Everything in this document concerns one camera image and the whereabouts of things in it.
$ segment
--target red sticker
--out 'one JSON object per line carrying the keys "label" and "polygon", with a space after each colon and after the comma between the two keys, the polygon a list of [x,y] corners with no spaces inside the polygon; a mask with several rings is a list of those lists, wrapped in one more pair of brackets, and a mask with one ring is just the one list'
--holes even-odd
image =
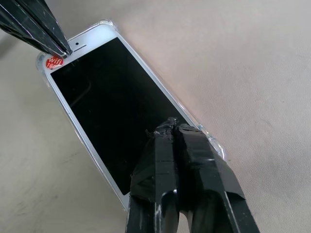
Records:
{"label": "red sticker", "polygon": [[59,58],[59,57],[50,57],[47,62],[45,63],[45,66],[48,69],[54,69],[56,67],[61,67],[64,63],[64,59],[63,58]]}

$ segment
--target black clamp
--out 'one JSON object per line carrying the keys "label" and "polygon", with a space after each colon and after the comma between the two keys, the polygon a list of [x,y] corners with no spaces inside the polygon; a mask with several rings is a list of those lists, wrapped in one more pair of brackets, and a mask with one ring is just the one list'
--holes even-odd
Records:
{"label": "black clamp", "polygon": [[169,118],[156,128],[134,170],[126,233],[259,233],[233,171],[207,137]]}
{"label": "black clamp", "polygon": [[72,54],[44,0],[0,0],[0,29],[42,52],[63,58]]}

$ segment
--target table surface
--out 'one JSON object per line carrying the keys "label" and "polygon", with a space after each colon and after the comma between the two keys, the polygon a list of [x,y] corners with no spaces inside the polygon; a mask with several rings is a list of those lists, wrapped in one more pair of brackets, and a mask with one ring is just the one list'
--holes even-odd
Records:
{"label": "table surface", "polygon": [[[104,18],[118,25],[225,146],[262,233],[310,232],[311,1],[47,4],[67,37]],[[126,213],[37,72],[37,54],[0,34],[0,233],[124,232]]]}

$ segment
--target white smartphone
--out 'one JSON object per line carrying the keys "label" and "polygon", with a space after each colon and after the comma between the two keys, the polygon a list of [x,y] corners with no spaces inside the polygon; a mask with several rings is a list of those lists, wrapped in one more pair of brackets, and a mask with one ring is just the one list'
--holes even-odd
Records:
{"label": "white smartphone", "polygon": [[109,20],[69,40],[73,54],[38,56],[37,67],[77,135],[127,210],[131,173],[152,132],[168,117],[199,128],[218,154],[218,141],[187,111]]}

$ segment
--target phone screen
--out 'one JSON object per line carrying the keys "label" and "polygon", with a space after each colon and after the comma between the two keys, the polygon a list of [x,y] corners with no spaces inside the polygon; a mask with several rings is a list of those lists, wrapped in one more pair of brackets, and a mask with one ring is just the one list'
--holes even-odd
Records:
{"label": "phone screen", "polygon": [[186,122],[118,38],[51,75],[124,195],[146,132],[168,117]]}

